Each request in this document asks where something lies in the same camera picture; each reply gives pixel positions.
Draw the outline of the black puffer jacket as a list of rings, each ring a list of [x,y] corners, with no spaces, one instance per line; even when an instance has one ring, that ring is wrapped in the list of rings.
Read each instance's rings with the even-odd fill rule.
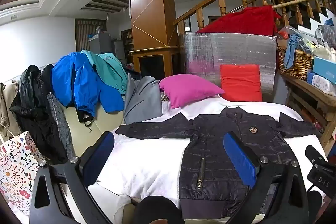
[[[54,164],[68,160],[47,95],[52,92],[52,64],[40,70],[30,65],[22,74],[10,111],[20,129],[28,131],[40,153]]]

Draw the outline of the silver foil insulation panel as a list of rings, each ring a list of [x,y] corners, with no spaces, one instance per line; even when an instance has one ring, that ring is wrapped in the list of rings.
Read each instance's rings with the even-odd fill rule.
[[[179,36],[182,71],[221,84],[221,65],[256,64],[262,98],[273,97],[277,42],[273,36],[232,33],[188,33]]]

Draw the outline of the black quilted jacket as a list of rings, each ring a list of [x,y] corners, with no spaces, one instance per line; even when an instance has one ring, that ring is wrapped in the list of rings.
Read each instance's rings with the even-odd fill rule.
[[[121,125],[116,133],[136,139],[187,138],[179,176],[179,201],[184,219],[230,217],[250,188],[245,186],[223,147],[223,137],[234,133],[255,154],[278,164],[296,159],[286,138],[320,132],[309,122],[280,113],[279,120],[237,108],[201,114],[188,120],[179,113],[163,122]]]

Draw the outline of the light blue box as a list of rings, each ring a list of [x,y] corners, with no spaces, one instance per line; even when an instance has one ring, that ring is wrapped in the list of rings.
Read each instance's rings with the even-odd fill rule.
[[[313,60],[313,72],[336,84],[335,62],[315,56]]]

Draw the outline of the beige sofa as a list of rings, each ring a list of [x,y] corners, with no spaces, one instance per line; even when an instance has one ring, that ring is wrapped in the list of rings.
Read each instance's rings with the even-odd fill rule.
[[[113,131],[123,123],[123,110],[107,113],[100,103],[96,106],[96,116],[89,127],[79,122],[74,107],[65,108],[63,105],[61,107],[71,134],[73,151],[67,152],[68,159],[74,156],[80,157],[105,131]]]

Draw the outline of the red blanket on railing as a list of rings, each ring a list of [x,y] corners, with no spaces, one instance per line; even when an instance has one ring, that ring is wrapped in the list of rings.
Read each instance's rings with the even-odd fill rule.
[[[224,32],[271,36],[277,31],[276,19],[281,19],[281,16],[271,5],[247,7],[243,11],[221,16],[197,33]]]

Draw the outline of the teal shirt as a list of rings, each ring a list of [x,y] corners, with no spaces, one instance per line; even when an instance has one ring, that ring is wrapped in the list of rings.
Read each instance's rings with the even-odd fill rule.
[[[96,54],[82,50],[81,53],[86,55],[103,83],[117,89],[122,96],[125,95],[127,74],[120,60],[112,52]]]

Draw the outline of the white patterned box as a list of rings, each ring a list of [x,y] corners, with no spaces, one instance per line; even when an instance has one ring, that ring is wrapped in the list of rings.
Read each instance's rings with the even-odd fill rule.
[[[335,84],[314,72],[307,73],[307,82],[330,96],[336,96]]]

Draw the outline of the grey coat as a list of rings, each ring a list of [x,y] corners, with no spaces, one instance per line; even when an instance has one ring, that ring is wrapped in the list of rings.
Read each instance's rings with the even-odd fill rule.
[[[123,119],[125,124],[147,121],[162,116],[159,80],[145,76],[134,80],[127,75]]]

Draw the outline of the patterned paper gift bag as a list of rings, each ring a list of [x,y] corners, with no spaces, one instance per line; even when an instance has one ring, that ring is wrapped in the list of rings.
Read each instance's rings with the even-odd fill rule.
[[[24,216],[30,214],[34,181],[43,157],[30,133],[1,138],[1,193]]]

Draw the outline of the wooden side table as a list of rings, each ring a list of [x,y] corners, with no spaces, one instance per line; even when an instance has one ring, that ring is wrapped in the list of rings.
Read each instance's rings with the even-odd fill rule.
[[[288,88],[285,105],[320,131],[319,141],[329,155],[335,144],[335,97],[330,96],[304,80],[280,74]]]

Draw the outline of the blue jacket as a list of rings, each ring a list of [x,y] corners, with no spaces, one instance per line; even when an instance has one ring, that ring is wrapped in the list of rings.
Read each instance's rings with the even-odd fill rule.
[[[64,107],[74,107],[80,123],[90,127],[97,105],[106,113],[120,112],[124,102],[120,92],[100,79],[85,53],[63,56],[51,72],[53,94]]]

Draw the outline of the wooden pillar cabinet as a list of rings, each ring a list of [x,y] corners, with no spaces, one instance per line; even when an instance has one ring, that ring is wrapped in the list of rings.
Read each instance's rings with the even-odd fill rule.
[[[161,80],[173,74],[178,53],[174,0],[130,0],[134,68]]]

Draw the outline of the wicker basket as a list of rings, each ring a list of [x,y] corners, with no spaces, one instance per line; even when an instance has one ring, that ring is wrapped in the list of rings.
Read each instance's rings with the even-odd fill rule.
[[[313,68],[313,56],[303,51],[295,50],[293,65],[291,66],[291,68],[285,69],[284,57],[286,48],[278,47],[277,52],[279,57],[280,73],[306,81],[308,70]]]

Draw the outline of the light blue cloth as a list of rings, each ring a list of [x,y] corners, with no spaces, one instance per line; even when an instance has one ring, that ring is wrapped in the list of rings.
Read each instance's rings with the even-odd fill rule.
[[[287,48],[284,55],[285,69],[290,69],[293,66],[296,50],[311,54],[311,49],[306,42],[304,42],[302,36],[299,34],[291,34],[287,41]]]

